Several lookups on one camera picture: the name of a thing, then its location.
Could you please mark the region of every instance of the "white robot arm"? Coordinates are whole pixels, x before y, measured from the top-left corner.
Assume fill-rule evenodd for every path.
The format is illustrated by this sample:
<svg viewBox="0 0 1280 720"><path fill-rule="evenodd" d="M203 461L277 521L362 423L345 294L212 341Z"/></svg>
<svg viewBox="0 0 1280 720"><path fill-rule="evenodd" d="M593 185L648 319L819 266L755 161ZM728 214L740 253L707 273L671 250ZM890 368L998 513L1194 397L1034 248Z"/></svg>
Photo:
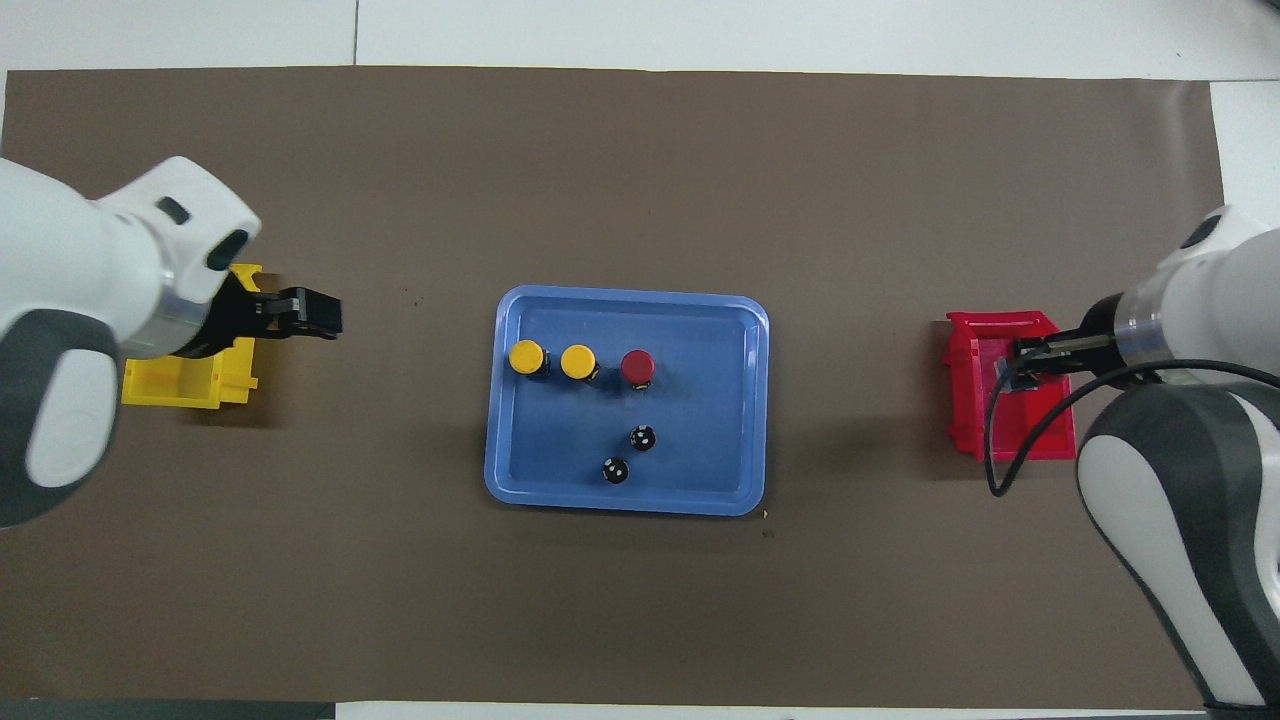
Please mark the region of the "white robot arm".
<svg viewBox="0 0 1280 720"><path fill-rule="evenodd" d="M1080 328L1015 343L1012 366L1126 388L1085 436L1080 497L1217 720L1280 719L1280 391L1224 372L1280 375L1280 231L1263 231L1210 214Z"/></svg>
<svg viewBox="0 0 1280 720"><path fill-rule="evenodd" d="M233 282L261 223L186 158L96 201L0 159L0 528L61 502L101 460L124 357L340 332L334 299Z"/></svg>

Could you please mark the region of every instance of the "blue plastic tray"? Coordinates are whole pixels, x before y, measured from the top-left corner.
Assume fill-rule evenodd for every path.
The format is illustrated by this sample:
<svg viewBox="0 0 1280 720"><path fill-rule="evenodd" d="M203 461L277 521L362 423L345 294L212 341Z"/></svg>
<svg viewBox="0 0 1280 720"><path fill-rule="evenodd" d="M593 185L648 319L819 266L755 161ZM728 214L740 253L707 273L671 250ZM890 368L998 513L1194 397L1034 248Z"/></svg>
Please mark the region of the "blue plastic tray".
<svg viewBox="0 0 1280 720"><path fill-rule="evenodd" d="M552 373L524 377L507 351L532 340ZM600 374L590 384L559 370L582 343ZM618 365L635 348L658 369L635 391ZM754 300L724 295L521 286L498 305L489 391L485 484L518 505L742 515L764 493L769 318ZM627 436L650 425L648 452ZM627 460L608 483L600 466Z"/></svg>

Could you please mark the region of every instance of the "brown paper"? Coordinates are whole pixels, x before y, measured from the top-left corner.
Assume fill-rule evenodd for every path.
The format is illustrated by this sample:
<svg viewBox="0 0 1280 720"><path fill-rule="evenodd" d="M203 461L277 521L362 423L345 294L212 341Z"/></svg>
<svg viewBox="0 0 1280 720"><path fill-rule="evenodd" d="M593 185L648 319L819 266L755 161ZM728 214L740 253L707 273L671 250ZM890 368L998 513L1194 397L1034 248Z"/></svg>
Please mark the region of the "brown paper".
<svg viewBox="0 0 1280 720"><path fill-rule="evenodd" d="M997 501L951 447L940 322L1074 327L1146 277L1221 202L1207 85L18 72L6 108L4 155L90 196L204 164L264 219L243 258L347 332L260 343L247 406L125 407L97 475L0 534L0 694L1198 705L1073 465ZM763 304L759 511L492 498L521 283Z"/></svg>

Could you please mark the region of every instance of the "tray rim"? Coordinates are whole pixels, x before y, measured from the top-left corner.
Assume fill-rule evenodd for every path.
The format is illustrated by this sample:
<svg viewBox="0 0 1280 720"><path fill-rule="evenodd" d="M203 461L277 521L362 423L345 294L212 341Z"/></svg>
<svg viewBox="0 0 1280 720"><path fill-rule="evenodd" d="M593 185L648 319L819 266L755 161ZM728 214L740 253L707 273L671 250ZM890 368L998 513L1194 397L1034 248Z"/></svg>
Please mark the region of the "tray rim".
<svg viewBox="0 0 1280 720"><path fill-rule="evenodd" d="M543 297L556 300L596 300L607 302L643 302L654 305L685 305L699 307L730 307L745 310L754 319L756 329L756 377L754 380L755 401L750 413L756 420L753 429L750 475L746 495L730 501L699 501L696 498L681 500L682 509L669 506L669 501L640 501L636 498L617 498L621 502L599 502L599 497L580 496L570 501L548 502L539 497L539 493L515 492L498 483L497 468L497 441L498 441L498 415L503 401L502 375L506 354L503 351L503 337L511 316L512 306L526 297ZM765 482L765 441L768 438L768 378L769 378L769 315L764 307L741 295L718 295L701 292L678 292L659 290L623 290L623 288L598 288L598 287L570 287L547 284L520 284L502 296L494 320L493 363L489 377L489 413L485 428L485 459L484 480L489 493L508 505L526 505L539 507L575 507L591 510L622 510L635 512L658 512L680 515L723 515L741 516L756 506L764 497Z"/></svg>

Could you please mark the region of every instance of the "yellow plastic container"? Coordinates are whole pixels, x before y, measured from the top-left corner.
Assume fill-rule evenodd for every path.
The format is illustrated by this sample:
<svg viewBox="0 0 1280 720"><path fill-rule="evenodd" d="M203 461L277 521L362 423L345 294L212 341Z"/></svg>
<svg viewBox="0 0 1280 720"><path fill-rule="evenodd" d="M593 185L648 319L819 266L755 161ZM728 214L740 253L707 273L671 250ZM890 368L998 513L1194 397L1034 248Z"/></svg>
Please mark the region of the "yellow plastic container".
<svg viewBox="0 0 1280 720"><path fill-rule="evenodd" d="M236 263L232 272L250 292L260 292L253 275L261 265ZM253 377L253 338L238 337L236 345L210 357L154 357L124 361L124 405L164 405L216 410L223 402L248 402L257 389Z"/></svg>

